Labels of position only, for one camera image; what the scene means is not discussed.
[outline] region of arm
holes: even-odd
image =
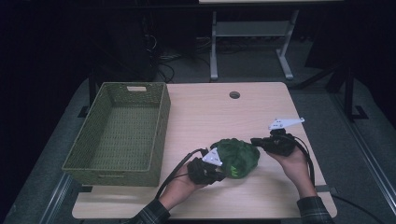
[[[267,154],[280,163],[285,175],[297,188],[300,194],[297,205],[303,223],[333,223],[309,178],[308,165],[303,152],[299,148],[295,148],[288,157],[268,152]]]
[[[187,163],[184,164],[176,173],[177,178],[173,179],[161,197],[154,199],[142,209],[129,223],[134,224],[161,224],[169,217],[169,211],[176,205],[183,203],[196,190],[205,187],[205,185],[194,184],[188,175]]]

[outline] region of gray carpet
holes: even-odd
[[[292,42],[287,58],[294,80],[285,80],[276,59],[275,48],[280,40],[249,43],[247,48],[236,53],[221,53],[218,56],[219,80],[217,82],[281,81],[294,85],[312,77],[320,70],[304,67],[309,42]],[[182,58],[168,65],[175,70],[174,83],[209,81],[208,53],[199,54],[199,59]],[[162,66],[171,76],[171,70]],[[396,132],[375,105],[370,92],[356,81],[354,104],[361,105],[369,119],[349,123],[336,103],[343,93],[330,95],[324,90],[328,78],[323,78],[301,91],[290,91],[297,111],[304,117],[305,131],[328,185],[333,192],[365,208],[385,223],[396,223],[384,194],[361,153],[360,144],[350,131],[350,125],[359,129],[376,160],[395,186]],[[48,141],[40,159],[26,181],[5,223],[39,223],[51,202],[52,192],[63,177],[61,171],[65,156],[78,134],[83,119],[78,118],[81,108],[89,103],[88,81],[81,84],[69,107]],[[49,223],[80,223],[71,210],[80,191],[80,184],[72,181],[59,207],[55,207]],[[338,215],[336,223],[376,223],[356,207],[334,199]],[[84,223],[120,223],[122,220],[85,220]],[[300,223],[298,219],[282,220],[282,223]]]

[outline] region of basket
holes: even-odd
[[[170,105],[165,83],[103,83],[63,171],[83,185],[158,186]]]

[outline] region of sleeve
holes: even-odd
[[[135,217],[130,219],[128,224],[162,224],[170,217],[168,210],[154,199],[146,205]]]
[[[319,197],[302,198],[297,202],[304,224],[334,223]]]

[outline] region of metal floor strip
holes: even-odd
[[[344,106],[339,97],[334,94],[330,94],[332,102],[336,105],[338,111],[341,114],[341,118],[345,122],[346,126],[354,136],[359,148],[361,150],[362,156],[366,161],[370,172],[372,173],[376,184],[381,189],[382,193],[384,194],[385,199],[387,200],[390,209],[393,211],[393,214],[396,215],[396,191],[394,187],[390,184],[386,174],[383,172],[381,166],[378,164],[375,156],[372,153],[372,150],[364,141],[364,138],[361,136],[361,132],[359,128],[353,122],[347,118],[346,114],[344,113]]]
[[[63,173],[61,179],[58,182],[58,185],[52,192],[49,204],[47,205],[47,208],[40,219],[40,224],[53,223],[59,209],[61,208],[62,202],[64,201],[64,196],[69,189],[71,182],[72,178],[70,177],[70,175]]]

